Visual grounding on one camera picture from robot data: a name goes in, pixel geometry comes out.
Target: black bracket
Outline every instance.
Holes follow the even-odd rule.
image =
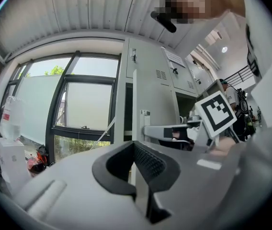
[[[174,74],[179,74],[179,73],[178,73],[178,69],[177,69],[177,68],[172,69],[172,72],[173,72]]]

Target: window glass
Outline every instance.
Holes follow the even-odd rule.
[[[74,138],[67,138],[62,136],[54,136],[54,153],[56,162],[61,159],[83,151],[88,151],[92,148],[94,140],[81,140]],[[97,147],[109,146],[109,141],[99,141]]]
[[[18,76],[14,76],[14,78],[13,78],[13,79],[19,79],[19,78],[20,78],[20,76],[21,76],[21,74],[23,73],[23,71],[24,71],[25,67],[26,67],[26,65],[21,66],[21,68],[22,68],[21,72],[19,73],[19,75],[18,75]]]
[[[70,58],[58,58],[35,62],[25,77],[61,75],[69,61]]]
[[[57,120],[55,122],[57,126],[65,126],[65,96],[66,92],[64,92],[62,96],[61,103],[59,106]]]
[[[111,92],[111,85],[69,83],[67,99],[65,93],[56,124],[73,128],[106,130],[109,122]]]
[[[50,104],[62,74],[56,66],[62,62],[65,67],[69,60],[53,59],[34,63],[28,72],[29,75],[27,74],[19,85],[16,97],[20,98],[23,104],[21,135],[27,146],[37,148],[45,143]]]
[[[118,60],[93,57],[81,57],[72,73],[78,75],[94,75],[115,78]]]

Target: frosted window film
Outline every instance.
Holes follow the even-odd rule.
[[[117,67],[118,60],[116,59],[81,57],[72,73],[115,78]]]
[[[45,127],[50,104],[61,75],[24,78],[16,96],[23,100],[21,135],[45,143]]]
[[[67,126],[106,130],[111,91],[111,85],[69,83]]]

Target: white ceiling panel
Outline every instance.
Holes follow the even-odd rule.
[[[4,58],[45,37],[96,29],[129,32],[175,49],[194,26],[168,32],[150,16],[158,6],[159,0],[8,0],[0,11],[0,52]]]

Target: window frame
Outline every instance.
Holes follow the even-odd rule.
[[[115,78],[112,77],[103,77],[103,76],[94,76],[94,75],[76,75],[72,74],[74,67],[76,66],[78,60],[83,57],[90,58],[105,58],[105,59],[115,59],[118,60],[117,72]],[[48,165],[55,163],[55,147],[54,147],[54,137],[62,136],[67,138],[76,138],[83,140],[93,140],[97,141],[104,131],[98,130],[87,130],[73,127],[65,127],[65,126],[56,126],[55,122],[57,120],[57,114],[60,107],[60,102],[63,93],[66,91],[66,86],[69,82],[72,83],[92,83],[92,84],[103,84],[103,85],[111,85],[111,99],[110,99],[110,107],[109,107],[109,119],[108,125],[112,121],[115,116],[115,108],[116,108],[116,97],[117,97],[117,86],[118,86],[118,77],[121,63],[121,54],[120,55],[111,55],[111,54],[103,54],[103,53],[81,53],[80,51],[76,51],[75,53],[64,53],[64,54],[56,54],[46,57],[40,57],[37,59],[30,59],[22,64],[18,64],[13,74],[11,75],[10,81],[8,82],[5,92],[2,97],[1,108],[0,108],[0,120],[2,116],[2,108],[5,105],[4,97],[6,92],[9,91],[11,86],[15,86],[12,96],[15,96],[21,82],[26,77],[26,74],[29,72],[31,66],[40,61],[46,61],[56,58],[71,58],[69,63],[65,66],[64,72],[61,75],[57,87],[54,91],[53,98],[50,104],[50,109],[48,113],[46,129],[45,129],[45,148],[46,152],[49,154],[47,157]],[[19,79],[18,76],[22,69],[24,68]],[[101,141],[110,141],[113,144],[114,139],[114,125],[110,128],[107,134],[101,139]]]
[[[74,67],[76,66],[78,60],[83,57],[90,58],[105,58],[105,59],[115,59],[118,60],[117,73],[116,77],[104,77],[104,76],[94,76],[94,75],[78,75],[72,74]],[[49,154],[47,160],[48,164],[51,165],[55,163],[55,145],[54,138],[55,136],[62,136],[67,138],[76,138],[82,140],[93,140],[97,141],[104,131],[93,130],[93,129],[81,129],[75,127],[66,127],[66,126],[57,126],[56,121],[58,118],[58,112],[62,100],[62,96],[65,93],[65,107],[67,105],[68,99],[68,84],[69,83],[91,83],[91,84],[102,84],[102,85],[111,85],[111,99],[110,99],[110,107],[109,107],[109,118],[108,125],[111,123],[112,119],[115,115],[115,104],[116,104],[116,96],[117,96],[117,83],[119,76],[119,68],[121,62],[121,54],[120,55],[110,55],[110,54],[102,54],[102,53],[80,53],[77,51],[70,62],[67,64],[59,82],[57,88],[54,92],[53,99],[51,101],[50,110],[48,114],[48,120],[46,125],[46,134],[45,134],[45,147]],[[110,130],[104,135],[101,141],[110,141],[113,144],[114,138],[114,126],[110,128]]]

